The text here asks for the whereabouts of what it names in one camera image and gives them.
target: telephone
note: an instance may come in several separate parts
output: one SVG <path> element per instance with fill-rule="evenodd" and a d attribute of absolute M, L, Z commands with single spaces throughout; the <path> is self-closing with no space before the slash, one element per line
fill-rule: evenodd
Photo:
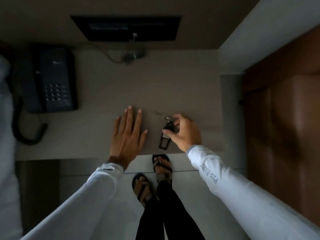
<path fill-rule="evenodd" d="M 37 45 L 17 53 L 14 73 L 20 80 L 22 97 L 15 104 L 12 130 L 26 145 L 38 143 L 48 124 L 42 123 L 34 139 L 22 136 L 18 127 L 24 105 L 29 113 L 52 113 L 78 108 L 74 57 L 64 47 Z"/>

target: leg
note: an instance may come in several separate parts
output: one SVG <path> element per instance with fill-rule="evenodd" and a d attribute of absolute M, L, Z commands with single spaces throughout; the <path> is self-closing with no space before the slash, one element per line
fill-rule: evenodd
<path fill-rule="evenodd" d="M 171 167 L 169 161 L 158 158 L 160 163 Z M 157 174 L 170 173 L 161 166 L 156 166 Z M 172 189 L 170 180 L 162 180 L 157 187 L 157 195 L 162 207 L 164 226 L 169 239 L 205 239 L 197 224 L 184 208 L 178 195 Z"/>
<path fill-rule="evenodd" d="M 136 240 L 164 240 L 165 231 L 161 217 L 160 203 L 153 194 L 150 184 L 146 184 L 147 178 L 143 175 L 135 179 L 134 193 L 138 200 L 145 205 L 141 216 Z"/>

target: person's left arm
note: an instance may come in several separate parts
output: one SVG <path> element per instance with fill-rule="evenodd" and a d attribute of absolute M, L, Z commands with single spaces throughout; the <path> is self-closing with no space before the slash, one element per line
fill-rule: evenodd
<path fill-rule="evenodd" d="M 141 118 L 139 110 L 132 130 L 133 111 L 129 106 L 122 118 L 115 120 L 109 160 L 98 167 L 77 192 L 22 240 L 91 238 L 106 205 L 115 193 L 118 179 L 143 146 L 147 130 L 140 136 Z"/>

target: black sandal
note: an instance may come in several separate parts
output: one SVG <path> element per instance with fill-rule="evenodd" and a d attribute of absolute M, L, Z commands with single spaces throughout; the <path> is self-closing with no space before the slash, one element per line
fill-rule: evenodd
<path fill-rule="evenodd" d="M 141 176 L 144 177 L 144 181 L 140 181 L 139 178 Z M 148 180 L 148 178 L 143 173 L 138 173 L 138 174 L 136 174 L 136 176 L 134 176 L 134 178 L 132 180 L 132 189 L 133 189 L 133 191 L 134 191 L 134 187 L 136 186 L 136 180 L 139 180 L 141 185 L 142 185 L 138 195 L 136 195 L 136 196 L 138 198 L 138 201 L 142 204 L 142 206 L 146 207 L 147 201 L 155 196 L 155 194 L 153 193 L 153 190 L 152 190 L 151 182 Z M 147 194 L 146 197 L 141 201 L 141 196 L 142 196 L 143 191 L 144 191 L 144 189 L 146 188 L 147 185 L 150 186 L 150 193 Z"/>
<path fill-rule="evenodd" d="M 164 165 L 161 163 L 158 159 L 154 160 L 155 158 L 161 157 L 164 160 L 167 160 L 170 162 L 169 158 L 166 154 L 159 154 L 159 155 L 153 155 L 152 156 L 152 163 L 153 163 L 153 170 L 156 171 L 156 166 L 162 167 L 166 170 L 168 170 L 170 173 L 159 173 L 157 174 L 157 182 L 160 183 L 162 180 L 168 181 L 172 185 L 172 168 L 168 167 L 167 165 Z"/>

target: white fabric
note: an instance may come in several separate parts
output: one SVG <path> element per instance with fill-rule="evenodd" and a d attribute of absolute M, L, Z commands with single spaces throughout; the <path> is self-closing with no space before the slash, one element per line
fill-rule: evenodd
<path fill-rule="evenodd" d="M 320 239 L 320 228 L 230 167 L 202 145 L 188 152 L 210 191 L 252 240 Z"/>
<path fill-rule="evenodd" d="M 5 81 L 9 69 L 9 61 L 0 55 L 0 239 L 15 240 L 22 236 L 22 224 L 19 187 L 14 173 L 13 104 Z"/>
<path fill-rule="evenodd" d="M 225 166 L 211 150 L 196 145 L 188 152 L 188 157 L 210 191 L 225 203 L 252 240 L 320 239 L 317 226 Z M 22 240 L 89 240 L 122 174 L 121 166 L 103 164 L 76 193 Z"/>

